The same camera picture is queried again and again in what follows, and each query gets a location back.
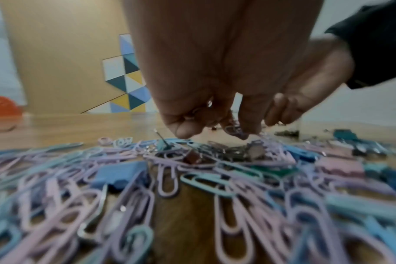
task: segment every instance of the hand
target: hand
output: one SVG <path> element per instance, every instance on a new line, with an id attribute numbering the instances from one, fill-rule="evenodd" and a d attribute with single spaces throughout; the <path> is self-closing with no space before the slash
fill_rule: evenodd
<path id="1" fill-rule="evenodd" d="M 322 0 L 124 0 L 136 57 L 166 126 L 179 138 L 230 124 L 258 133 L 304 51 Z M 207 103 L 212 99 L 212 106 Z"/>
<path id="2" fill-rule="evenodd" d="M 311 39 L 282 93 L 275 95 L 266 125 L 294 122 L 345 83 L 354 69 L 346 42 L 331 34 Z"/>

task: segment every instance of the white wall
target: white wall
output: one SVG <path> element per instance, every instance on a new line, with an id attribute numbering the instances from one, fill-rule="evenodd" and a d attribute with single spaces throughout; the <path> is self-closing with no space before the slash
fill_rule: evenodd
<path id="1" fill-rule="evenodd" d="M 355 13 L 370 0 L 325 0 L 312 35 L 322 34 L 329 26 Z M 238 111 L 241 97 L 233 110 Z M 303 116 L 309 121 L 364 122 L 396 126 L 396 79 L 376 87 L 350 90 L 340 87 L 331 97 Z"/>

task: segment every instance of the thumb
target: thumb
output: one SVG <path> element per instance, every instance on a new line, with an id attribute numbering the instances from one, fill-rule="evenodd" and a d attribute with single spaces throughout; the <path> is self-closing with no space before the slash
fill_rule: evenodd
<path id="1" fill-rule="evenodd" d="M 259 134 L 261 131 L 261 122 L 272 101 L 272 95 L 257 94 L 243 96 L 238 111 L 238 121 L 244 133 Z"/>

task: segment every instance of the wooden surface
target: wooden surface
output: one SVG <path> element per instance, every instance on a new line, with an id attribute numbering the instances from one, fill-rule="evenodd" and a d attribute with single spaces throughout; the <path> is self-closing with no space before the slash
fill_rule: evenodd
<path id="1" fill-rule="evenodd" d="M 0 7 L 27 111 L 78 114 L 124 94 L 102 70 L 129 33 L 120 0 L 0 0 Z"/>
<path id="2" fill-rule="evenodd" d="M 25 117 L 21 120 L 3 120 L 3 124 L 16 123 L 13 131 L 0 133 L 0 150 L 8 148 L 44 147 L 53 144 L 85 142 L 85 147 L 97 144 L 100 137 L 133 137 L 134 141 L 155 139 L 153 128 L 164 137 L 172 137 L 157 114 L 121 113 L 104 115 L 62 115 Z M 331 137 L 324 129 L 352 129 L 359 137 L 381 140 L 396 145 L 396 128 L 379 127 L 365 124 L 315 124 L 302 123 L 302 138 L 312 135 Z M 283 127 L 265 129 L 267 132 L 283 130 Z M 243 141 L 219 130 L 204 129 L 195 141 L 216 141 L 227 145 L 240 145 Z M 396 157 L 388 159 L 396 168 Z M 173 199 L 157 196 L 153 215 L 155 238 L 152 262 L 158 264 L 201 264 L 218 263 L 214 250 L 214 205 L 213 196 L 200 190 L 180 185 L 180 193 Z M 350 244 L 351 256 L 361 259 L 362 263 L 383 263 L 380 256 L 368 247 Z M 226 251 L 239 257 L 244 253 L 240 241 L 233 239 L 225 242 Z M 257 263 L 269 263 L 261 248 L 257 246 Z"/>

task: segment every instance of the pile of paper clips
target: pile of paper clips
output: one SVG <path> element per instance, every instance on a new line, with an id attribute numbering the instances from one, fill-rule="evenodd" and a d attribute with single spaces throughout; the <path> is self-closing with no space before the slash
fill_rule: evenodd
<path id="1" fill-rule="evenodd" d="M 261 135 L 242 147 L 178 139 L 98 143 L 0 151 L 0 264 L 143 263 L 154 237 L 154 190 L 174 197 L 179 180 L 214 195 L 221 263 L 254 262 L 255 237 L 276 264 L 349 264 L 344 244 L 352 240 L 396 264 L 396 170 L 362 163 L 344 139 L 286 145 Z M 117 195 L 110 208 L 108 193 Z M 234 226 L 221 199 L 232 201 Z M 247 250 L 237 259 L 223 238 L 239 234 Z M 91 250 L 76 260 L 81 247 Z"/>

